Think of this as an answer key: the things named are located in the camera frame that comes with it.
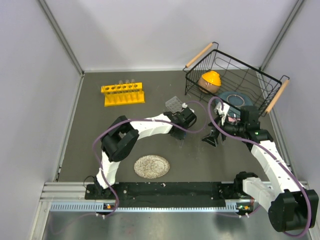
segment test tube rack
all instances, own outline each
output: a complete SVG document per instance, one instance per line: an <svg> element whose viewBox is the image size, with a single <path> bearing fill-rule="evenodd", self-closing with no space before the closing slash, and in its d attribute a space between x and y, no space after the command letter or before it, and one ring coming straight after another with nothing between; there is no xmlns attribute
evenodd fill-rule
<svg viewBox="0 0 320 240"><path fill-rule="evenodd" d="M102 86L101 93L104 94L105 107L145 103L142 82Z"/></svg>

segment wall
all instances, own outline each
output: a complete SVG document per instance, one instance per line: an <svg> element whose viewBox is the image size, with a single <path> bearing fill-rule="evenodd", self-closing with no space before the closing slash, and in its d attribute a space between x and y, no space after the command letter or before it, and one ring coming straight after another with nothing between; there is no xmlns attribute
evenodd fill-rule
<svg viewBox="0 0 320 240"><path fill-rule="evenodd" d="M320 194L320 1L306 1L266 71L290 77L275 106L286 146L300 179Z"/></svg>
<svg viewBox="0 0 320 240"><path fill-rule="evenodd" d="M0 25L0 233L23 240L54 177L80 77L35 0L2 0Z"/></svg>
<svg viewBox="0 0 320 240"><path fill-rule="evenodd" d="M182 69L208 43L260 66L294 0L46 0L84 70Z"/></svg>

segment blue plate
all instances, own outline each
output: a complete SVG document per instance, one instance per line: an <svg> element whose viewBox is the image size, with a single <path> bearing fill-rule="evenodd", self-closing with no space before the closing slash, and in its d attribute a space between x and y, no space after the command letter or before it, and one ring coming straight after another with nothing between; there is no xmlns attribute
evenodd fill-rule
<svg viewBox="0 0 320 240"><path fill-rule="evenodd" d="M218 95L219 98L225 100L227 103L232 104L237 108L241 108L242 106L253 106L250 97L245 95L244 93L237 92L237 91L225 91ZM240 111L235 109L234 107L230 106L228 111L228 115L232 118L239 119L240 118Z"/></svg>

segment wooden handle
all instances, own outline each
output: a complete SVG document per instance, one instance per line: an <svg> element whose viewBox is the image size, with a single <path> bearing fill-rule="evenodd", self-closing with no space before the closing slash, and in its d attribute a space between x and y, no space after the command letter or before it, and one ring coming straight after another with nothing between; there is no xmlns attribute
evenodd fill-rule
<svg viewBox="0 0 320 240"><path fill-rule="evenodd" d="M284 92L285 88L287 87L287 85L289 84L289 79L285 80L284 83L281 85L280 89L278 90L278 92L275 94L274 98L272 99L272 101L270 102L270 104L268 105L268 107L266 108L265 112L268 114L271 112L272 108L274 107L274 105L277 103L278 99L280 98L281 94Z"/></svg>
<svg viewBox="0 0 320 240"><path fill-rule="evenodd" d="M192 60L190 62L188 62L185 67L188 68L190 67L191 64L193 64L202 54L204 54L209 48L211 48L211 46L213 45L213 43L209 43L208 46L206 46L201 52L198 53L197 56L195 56L194 58L192 58Z"/></svg>

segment black wire dish rack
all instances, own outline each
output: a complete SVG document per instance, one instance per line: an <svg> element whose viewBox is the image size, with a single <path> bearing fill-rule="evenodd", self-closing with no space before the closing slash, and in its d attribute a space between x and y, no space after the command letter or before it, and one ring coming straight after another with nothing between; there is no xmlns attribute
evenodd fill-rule
<svg viewBox="0 0 320 240"><path fill-rule="evenodd" d="M280 80L254 68L243 61L236 59L220 50L219 44L211 42L197 56L195 56L183 69L185 75L185 92L199 97L200 101L208 102L212 96L221 96L226 92L237 92L239 95L233 95L233 98L239 98L241 104L231 104L228 99L222 99L230 106L228 112L229 117L238 119L240 108L245 105L245 95L249 98L250 104L259 110L260 116L269 113L277 102L281 93L289 83L289 77L283 75ZM203 54L214 47L201 60L199 60L190 70L188 68L193 65ZM218 92L211 93L198 84L199 79L204 73L215 71L220 74L221 87Z"/></svg>

